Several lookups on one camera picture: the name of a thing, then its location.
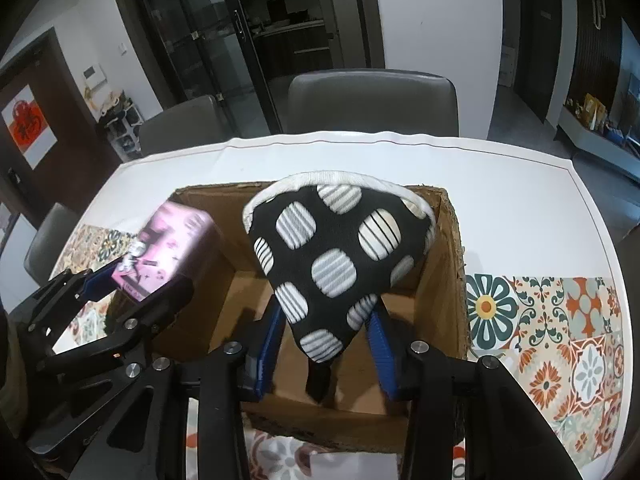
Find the cardboard box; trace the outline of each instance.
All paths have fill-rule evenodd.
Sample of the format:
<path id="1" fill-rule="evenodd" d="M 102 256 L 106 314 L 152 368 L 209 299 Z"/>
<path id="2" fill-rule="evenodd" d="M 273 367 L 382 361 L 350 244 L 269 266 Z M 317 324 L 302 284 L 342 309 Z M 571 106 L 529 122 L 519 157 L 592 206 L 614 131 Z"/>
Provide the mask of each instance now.
<path id="1" fill-rule="evenodd" d="M 180 189 L 170 200 L 206 211 L 222 233 L 221 256 L 196 285 L 196 295 L 176 323 L 161 333 L 156 349 L 181 360 L 203 355 L 202 341 L 216 348 L 238 327 L 262 315 L 272 293 L 244 232 L 244 205 L 270 183 L 229 184 Z M 406 321 L 415 337 L 449 356 L 465 358 L 468 349 L 465 273 L 458 221 L 445 190 L 409 186 L 431 205 L 436 239 L 425 261 L 383 295 L 389 313 Z M 273 390 L 258 404 L 242 408 L 255 428 L 335 447 L 402 452 L 407 406 L 386 400 L 364 333 L 334 365 L 337 377 L 332 407 L 318 406 L 305 393 L 307 358 L 287 326 L 278 355 Z"/>

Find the pink box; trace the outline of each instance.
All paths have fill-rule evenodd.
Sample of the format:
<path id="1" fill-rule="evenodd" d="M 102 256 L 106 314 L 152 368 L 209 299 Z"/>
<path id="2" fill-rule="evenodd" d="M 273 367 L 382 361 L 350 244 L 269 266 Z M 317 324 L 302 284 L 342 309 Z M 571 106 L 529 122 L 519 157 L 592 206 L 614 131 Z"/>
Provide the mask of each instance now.
<path id="1" fill-rule="evenodd" d="M 165 202 L 132 241 L 111 277 L 131 298 L 144 300 L 178 272 L 190 275 L 183 271 L 200 263 L 194 258 L 201 252 L 196 248 L 213 232 L 217 229 L 208 213 Z"/>

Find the metal screw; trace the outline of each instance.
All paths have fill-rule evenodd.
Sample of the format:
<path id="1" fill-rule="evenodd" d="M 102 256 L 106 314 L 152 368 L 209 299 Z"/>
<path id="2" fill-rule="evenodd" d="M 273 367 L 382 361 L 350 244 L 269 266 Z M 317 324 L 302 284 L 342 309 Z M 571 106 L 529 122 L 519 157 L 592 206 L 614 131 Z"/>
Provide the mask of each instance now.
<path id="1" fill-rule="evenodd" d="M 223 347 L 223 352 L 228 355 L 237 354 L 242 350 L 242 345 L 238 341 L 229 341 Z"/>
<path id="2" fill-rule="evenodd" d="M 500 365 L 500 361 L 498 361 L 498 358 L 493 355 L 482 356 L 480 361 L 482 362 L 482 366 L 484 366 L 485 368 L 489 368 L 489 370 L 494 370 Z"/>
<path id="3" fill-rule="evenodd" d="M 140 370 L 142 370 L 142 368 L 140 368 L 138 363 L 131 363 L 130 365 L 127 365 L 127 368 L 125 368 L 125 373 L 127 374 L 127 377 L 133 379 L 140 375 Z"/>
<path id="4" fill-rule="evenodd" d="M 158 370 L 159 372 L 161 372 L 162 370 L 166 370 L 170 364 L 171 364 L 171 361 L 169 361 L 168 358 L 159 357 L 154 361 L 153 366 L 154 366 L 154 370 Z"/>
<path id="5" fill-rule="evenodd" d="M 418 341 L 411 343 L 411 350 L 417 354 L 424 354 L 429 351 L 429 345 L 418 339 Z"/>

